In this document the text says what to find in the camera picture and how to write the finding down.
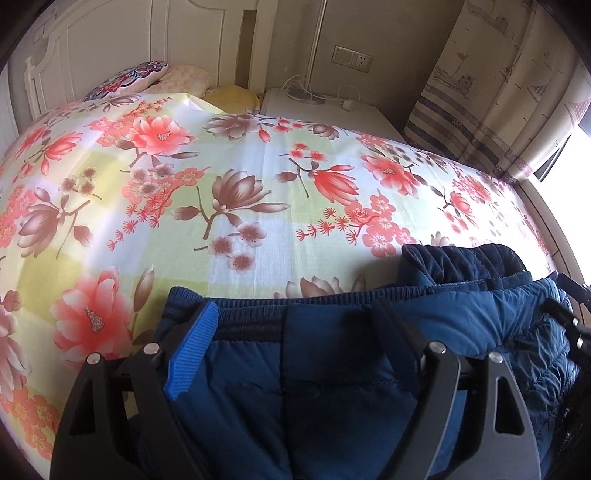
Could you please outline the colourful patterned pillow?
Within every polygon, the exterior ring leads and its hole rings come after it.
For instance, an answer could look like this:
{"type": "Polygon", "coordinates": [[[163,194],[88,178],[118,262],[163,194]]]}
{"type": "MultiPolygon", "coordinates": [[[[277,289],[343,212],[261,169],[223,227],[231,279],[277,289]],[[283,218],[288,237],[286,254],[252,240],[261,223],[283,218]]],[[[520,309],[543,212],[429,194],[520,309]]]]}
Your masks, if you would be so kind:
{"type": "Polygon", "coordinates": [[[158,81],[168,70],[168,64],[162,60],[142,62],[135,67],[117,72],[103,81],[84,98],[84,101],[132,95],[140,93],[158,81]]]}

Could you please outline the wall power socket plate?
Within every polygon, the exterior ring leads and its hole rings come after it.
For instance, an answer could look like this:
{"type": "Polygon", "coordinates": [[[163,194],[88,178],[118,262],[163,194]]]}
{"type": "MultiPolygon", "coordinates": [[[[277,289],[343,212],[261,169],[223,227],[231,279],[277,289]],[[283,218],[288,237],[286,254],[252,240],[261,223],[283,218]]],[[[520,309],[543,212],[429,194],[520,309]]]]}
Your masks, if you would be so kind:
{"type": "Polygon", "coordinates": [[[372,55],[362,53],[342,46],[335,46],[332,50],[331,62],[337,65],[351,68],[363,73],[369,73],[373,64],[372,55]]]}

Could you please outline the silver pole desk lamp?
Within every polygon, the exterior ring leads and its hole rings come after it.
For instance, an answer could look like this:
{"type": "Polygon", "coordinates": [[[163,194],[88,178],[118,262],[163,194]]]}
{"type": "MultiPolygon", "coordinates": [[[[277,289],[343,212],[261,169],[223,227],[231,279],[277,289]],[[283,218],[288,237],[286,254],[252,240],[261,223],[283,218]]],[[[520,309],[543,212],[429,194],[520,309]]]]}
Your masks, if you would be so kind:
{"type": "Polygon", "coordinates": [[[297,80],[294,80],[290,87],[287,87],[287,97],[295,102],[311,105],[325,104],[325,97],[314,92],[314,88],[311,86],[311,78],[314,75],[315,59],[317,59],[318,55],[318,45],[320,45],[322,26],[324,25],[328,3],[328,0],[322,0],[318,9],[318,18],[311,40],[310,56],[308,56],[307,71],[305,71],[304,76],[300,76],[297,80]]]}

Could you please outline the floral bed quilt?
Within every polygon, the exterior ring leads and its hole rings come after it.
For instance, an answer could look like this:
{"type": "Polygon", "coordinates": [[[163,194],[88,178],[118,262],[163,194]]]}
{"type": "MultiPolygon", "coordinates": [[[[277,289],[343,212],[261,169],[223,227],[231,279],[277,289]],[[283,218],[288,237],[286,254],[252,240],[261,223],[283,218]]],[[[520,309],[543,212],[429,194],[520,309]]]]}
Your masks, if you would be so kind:
{"type": "Polygon", "coordinates": [[[406,244],[553,248],[515,189],[367,128],[187,94],[71,103],[1,152],[1,422],[47,478],[86,357],[147,341],[170,288],[297,298],[394,280],[406,244]]]}

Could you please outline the yellow pillow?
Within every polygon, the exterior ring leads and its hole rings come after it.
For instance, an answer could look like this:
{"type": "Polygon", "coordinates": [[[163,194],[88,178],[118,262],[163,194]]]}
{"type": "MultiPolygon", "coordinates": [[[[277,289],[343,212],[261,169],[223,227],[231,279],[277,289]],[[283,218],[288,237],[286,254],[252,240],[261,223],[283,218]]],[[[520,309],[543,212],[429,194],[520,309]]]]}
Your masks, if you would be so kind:
{"type": "Polygon", "coordinates": [[[213,88],[202,99],[229,114],[259,114],[260,111],[259,96],[238,85],[213,88]]]}

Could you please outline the white wardrobe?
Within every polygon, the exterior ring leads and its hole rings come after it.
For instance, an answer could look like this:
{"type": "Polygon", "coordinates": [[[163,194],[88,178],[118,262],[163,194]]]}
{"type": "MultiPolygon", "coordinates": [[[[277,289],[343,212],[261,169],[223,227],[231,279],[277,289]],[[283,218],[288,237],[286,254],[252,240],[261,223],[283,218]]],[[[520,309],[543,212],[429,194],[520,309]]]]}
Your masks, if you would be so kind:
{"type": "Polygon", "coordinates": [[[18,138],[9,86],[9,68],[5,65],[0,78],[0,154],[4,157],[13,142],[18,138]]]}

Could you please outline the white wooden headboard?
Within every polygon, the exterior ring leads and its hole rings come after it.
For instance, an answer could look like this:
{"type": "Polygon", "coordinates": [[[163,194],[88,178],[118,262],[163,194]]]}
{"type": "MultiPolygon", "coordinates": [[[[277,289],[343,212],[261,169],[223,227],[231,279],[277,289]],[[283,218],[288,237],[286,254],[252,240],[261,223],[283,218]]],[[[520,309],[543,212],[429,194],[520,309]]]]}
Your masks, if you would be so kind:
{"type": "Polygon", "coordinates": [[[148,60],[193,65],[214,85],[266,89],[274,1],[77,1],[25,62],[33,118],[82,99],[114,73],[148,60]]]}

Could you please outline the patterned window curtain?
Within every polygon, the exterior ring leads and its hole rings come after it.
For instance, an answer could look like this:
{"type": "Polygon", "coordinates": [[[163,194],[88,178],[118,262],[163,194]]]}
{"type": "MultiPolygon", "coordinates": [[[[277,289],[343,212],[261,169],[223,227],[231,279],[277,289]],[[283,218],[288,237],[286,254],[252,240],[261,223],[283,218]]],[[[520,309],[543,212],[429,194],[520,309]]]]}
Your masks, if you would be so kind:
{"type": "Polygon", "coordinates": [[[410,144],[507,182],[579,126],[590,72],[535,1],[467,1],[405,126],[410,144]]]}

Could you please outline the blue quilted puffer jacket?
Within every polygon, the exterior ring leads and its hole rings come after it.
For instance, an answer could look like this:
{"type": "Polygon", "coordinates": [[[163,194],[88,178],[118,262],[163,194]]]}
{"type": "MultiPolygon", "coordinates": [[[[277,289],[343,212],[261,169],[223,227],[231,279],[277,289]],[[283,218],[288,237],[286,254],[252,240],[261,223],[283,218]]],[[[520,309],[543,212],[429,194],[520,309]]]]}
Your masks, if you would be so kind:
{"type": "Polygon", "coordinates": [[[571,310],[510,248],[407,245],[397,281],[294,299],[215,299],[175,287],[154,339],[161,396],[153,471],[170,479],[543,479],[577,472],[589,435],[585,364],[542,311],[571,310]],[[426,340],[404,390],[372,305],[426,340]],[[176,328],[205,301],[217,331],[187,393],[163,388],[176,328]]]}

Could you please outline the white bedside table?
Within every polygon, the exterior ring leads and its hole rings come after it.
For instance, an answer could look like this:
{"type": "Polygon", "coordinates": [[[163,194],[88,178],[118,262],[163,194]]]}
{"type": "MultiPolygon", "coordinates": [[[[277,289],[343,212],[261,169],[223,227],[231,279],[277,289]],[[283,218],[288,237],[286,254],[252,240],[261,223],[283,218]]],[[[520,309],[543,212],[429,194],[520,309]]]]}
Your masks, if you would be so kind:
{"type": "Polygon", "coordinates": [[[260,114],[329,124],[405,143],[403,136],[378,108],[359,102],[353,102],[352,109],[345,110],[339,100],[329,99],[324,104],[311,104],[291,99],[287,92],[273,88],[264,95],[260,114]]]}

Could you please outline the beige dotted pillow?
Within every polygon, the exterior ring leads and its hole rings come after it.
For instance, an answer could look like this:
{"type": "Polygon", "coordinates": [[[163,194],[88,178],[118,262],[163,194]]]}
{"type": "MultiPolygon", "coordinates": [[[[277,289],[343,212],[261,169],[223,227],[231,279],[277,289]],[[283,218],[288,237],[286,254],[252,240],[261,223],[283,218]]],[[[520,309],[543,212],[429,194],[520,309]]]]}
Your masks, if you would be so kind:
{"type": "Polygon", "coordinates": [[[191,65],[178,65],[169,67],[145,93],[188,93],[202,98],[212,85],[211,74],[206,70],[191,65]]]}

